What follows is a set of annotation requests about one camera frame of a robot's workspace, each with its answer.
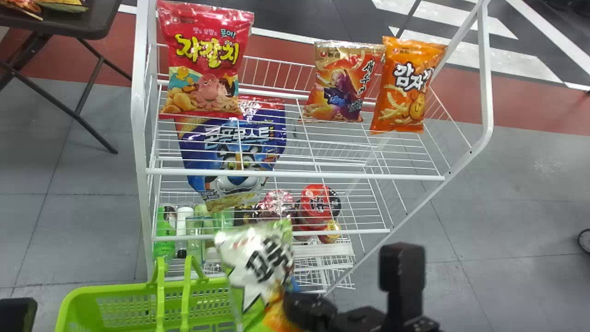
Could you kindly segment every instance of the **chip bag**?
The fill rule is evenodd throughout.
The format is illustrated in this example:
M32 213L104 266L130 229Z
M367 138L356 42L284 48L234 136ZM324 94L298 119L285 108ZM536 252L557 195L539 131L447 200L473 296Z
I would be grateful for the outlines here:
M303 108L304 121L362 122L360 109L385 46L316 41L316 84Z
M294 271L290 218L220 230L215 247L244 330L298 331L280 310Z
M387 46L371 133L423 132L426 93L446 45L383 37Z
M229 171L272 171L285 150L287 132L280 98L240 96L244 118L176 118L185 168ZM256 204L267 177L189 175L207 210L218 212Z
M254 13L158 1L168 45L169 83L160 118L238 116L238 68Z

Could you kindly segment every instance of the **folding table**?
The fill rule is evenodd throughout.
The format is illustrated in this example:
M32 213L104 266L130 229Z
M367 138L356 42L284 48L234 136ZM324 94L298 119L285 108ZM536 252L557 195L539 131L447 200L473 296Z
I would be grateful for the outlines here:
M18 80L49 100L52 104L56 105L67 115L71 116L102 145L104 145L105 148L111 153L116 154L118 153L117 149L110 145L104 137L92 128L92 126L80 116L80 113L103 64L106 64L125 78L131 80L130 75L125 73L111 61L105 59L86 41L102 39L109 33L109 29L113 23L114 16L117 14L121 0L89 0L87 3L89 9L80 14L45 10L42 15L44 18L43 21L28 17L8 8L0 7L1 25L32 31L31 35L23 45L21 45L20 48L7 59L7 61L0 61L0 67L6 70L4 74L0 74L0 90L2 90L13 77L16 77ZM49 41L53 35L63 35L78 39L88 51L98 58L98 62L96 63L96 66L94 66L92 75L90 75L90 79L78 101L78 105L76 106L76 109L73 110L20 73L22 68L33 59L35 54L45 46L47 41Z

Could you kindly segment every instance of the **cartoon character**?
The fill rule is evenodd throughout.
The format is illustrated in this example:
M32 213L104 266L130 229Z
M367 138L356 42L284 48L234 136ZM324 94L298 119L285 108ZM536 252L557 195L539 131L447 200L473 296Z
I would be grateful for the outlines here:
M327 87L324 88L324 98L332 108L333 113L340 113L344 117L354 119L358 114L349 112L350 104L358 100L360 96L356 92L352 79L346 69L336 69L332 72L330 82L324 80Z
M255 154L262 152L262 147L250 146L247 151L234 152L227 146L219 145L217 156L223 160L220 170L260 170L262 166L255 160ZM220 191L226 195L245 191L260 191L264 187L266 177L256 176L207 176L205 189Z
M221 108L223 102L235 95L235 85L227 79L218 79L213 74L203 75L197 83L192 85L191 99L199 108Z

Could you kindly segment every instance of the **red floor stripe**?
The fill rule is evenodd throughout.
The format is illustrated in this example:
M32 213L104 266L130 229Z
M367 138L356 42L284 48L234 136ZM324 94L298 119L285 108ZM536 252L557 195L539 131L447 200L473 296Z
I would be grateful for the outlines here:
M109 35L90 43L130 73L134 31L135 16L118 14ZM0 44L0 58L7 58L26 39L28 33L11 29ZM166 54L161 55L160 65L165 68ZM246 55L312 64L313 46L252 35ZM29 77L86 82L95 63L96 59L76 40L55 36L35 60L25 67L23 73ZM287 67L283 66L277 79L278 86L284 83L286 73ZM257 73L254 78L253 70L249 67L242 81L250 83L252 79L260 84L263 74ZM493 76L492 82L496 125L590 136L590 98L583 91L508 77ZM107 66L103 66L97 83L130 86L126 79ZM300 83L297 88L307 90L310 84L305 86ZM455 120L480 122L479 73L444 68L433 87Z

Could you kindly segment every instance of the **green basket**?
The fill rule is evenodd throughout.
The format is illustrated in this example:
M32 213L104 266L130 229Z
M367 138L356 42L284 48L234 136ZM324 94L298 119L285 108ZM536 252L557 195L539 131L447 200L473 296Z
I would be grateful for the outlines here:
M199 278L191 280L191 267ZM81 287L61 303L55 332L230 332L237 330L227 278L208 278L187 256L183 281L164 281L158 257L145 284Z

